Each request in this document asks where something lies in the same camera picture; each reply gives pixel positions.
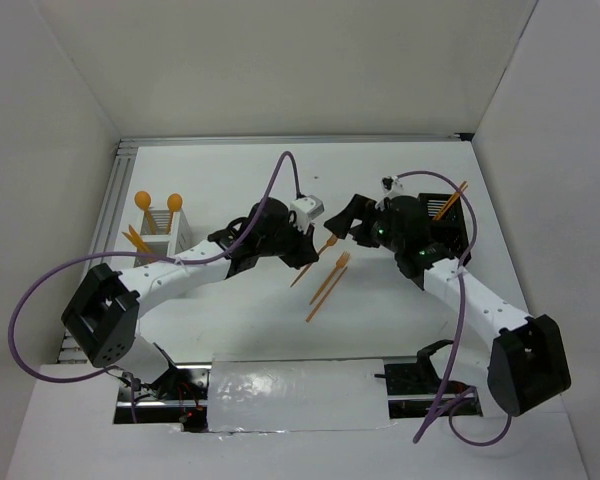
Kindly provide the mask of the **orange plastic fork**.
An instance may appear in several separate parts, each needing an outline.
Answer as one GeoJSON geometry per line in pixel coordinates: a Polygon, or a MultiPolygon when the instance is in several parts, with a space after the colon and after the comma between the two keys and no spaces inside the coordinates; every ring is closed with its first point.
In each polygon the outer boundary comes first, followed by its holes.
{"type": "Polygon", "coordinates": [[[348,251],[344,251],[339,256],[331,273],[327,276],[327,278],[323,281],[323,283],[320,285],[318,290],[315,292],[315,294],[311,298],[310,304],[313,304],[320,297],[320,295],[324,292],[324,290],[327,288],[327,286],[330,284],[330,282],[334,279],[336,274],[339,273],[341,270],[343,270],[347,266],[347,264],[350,260],[350,257],[351,257],[351,254],[348,251]]]}
{"type": "MultiPolygon", "coordinates": [[[[338,241],[337,237],[335,235],[331,235],[318,250],[318,252],[317,252],[318,256],[321,256],[327,249],[334,246],[337,243],[337,241],[338,241]]],[[[312,264],[308,264],[302,268],[300,273],[296,276],[296,278],[291,283],[291,285],[290,285],[291,288],[293,288],[303,278],[303,276],[308,272],[308,270],[311,268],[311,266],[312,266],[312,264]]]]}

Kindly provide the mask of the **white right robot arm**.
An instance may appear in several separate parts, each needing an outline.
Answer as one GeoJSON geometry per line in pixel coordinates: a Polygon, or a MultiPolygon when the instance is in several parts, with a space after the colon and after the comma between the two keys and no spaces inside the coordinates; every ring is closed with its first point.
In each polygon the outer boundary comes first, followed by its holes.
{"type": "Polygon", "coordinates": [[[339,239],[391,251],[406,278],[465,312],[489,347],[487,386],[504,412],[518,417],[571,387],[557,322],[506,303],[471,275],[439,234],[447,225],[432,221],[420,199],[402,195],[376,202],[354,195],[324,226],[339,239]]]}

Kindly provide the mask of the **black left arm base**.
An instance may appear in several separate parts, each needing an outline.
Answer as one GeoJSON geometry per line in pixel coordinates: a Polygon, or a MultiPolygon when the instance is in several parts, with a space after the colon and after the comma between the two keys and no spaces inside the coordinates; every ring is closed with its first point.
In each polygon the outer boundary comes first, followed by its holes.
{"type": "Polygon", "coordinates": [[[182,432],[205,433],[211,364],[175,364],[163,382],[143,383],[129,373],[112,374],[118,381],[113,423],[171,424],[182,432]]]}

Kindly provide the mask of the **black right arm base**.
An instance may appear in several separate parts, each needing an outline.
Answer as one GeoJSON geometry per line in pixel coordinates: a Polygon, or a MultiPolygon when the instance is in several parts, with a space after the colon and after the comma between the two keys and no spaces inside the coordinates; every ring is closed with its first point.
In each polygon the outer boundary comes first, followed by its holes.
{"type": "Polygon", "coordinates": [[[380,373],[374,374],[386,387],[391,420],[426,416],[441,383],[431,357],[451,344],[448,339],[438,340],[421,348],[414,359],[391,360],[380,373]]]}

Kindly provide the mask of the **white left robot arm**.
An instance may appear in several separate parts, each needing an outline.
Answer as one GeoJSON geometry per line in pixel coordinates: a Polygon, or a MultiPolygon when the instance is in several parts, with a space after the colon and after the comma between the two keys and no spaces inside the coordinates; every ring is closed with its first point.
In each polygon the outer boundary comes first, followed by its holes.
{"type": "Polygon", "coordinates": [[[323,211],[315,196],[301,196],[290,205],[268,197],[248,216],[171,261],[121,271],[97,265],[82,280],[62,321],[94,367],[117,367],[152,397],[167,398],[189,378],[163,349],[141,336],[139,320],[168,300],[255,267],[262,257],[278,257],[293,269],[316,262],[314,221],[323,211]]]}

